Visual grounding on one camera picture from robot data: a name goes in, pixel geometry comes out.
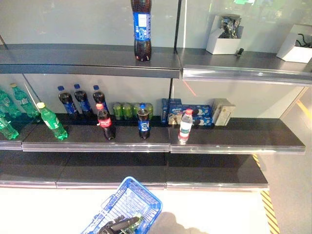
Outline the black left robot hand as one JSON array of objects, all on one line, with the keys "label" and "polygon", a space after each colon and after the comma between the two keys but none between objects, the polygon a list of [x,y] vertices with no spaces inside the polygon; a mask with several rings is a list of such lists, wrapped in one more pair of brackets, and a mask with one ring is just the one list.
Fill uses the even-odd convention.
[{"label": "black left robot hand", "polygon": [[131,218],[125,218],[122,216],[122,218],[108,222],[100,228],[98,234],[126,234],[128,230],[136,228],[141,221],[141,218],[138,216]]}]

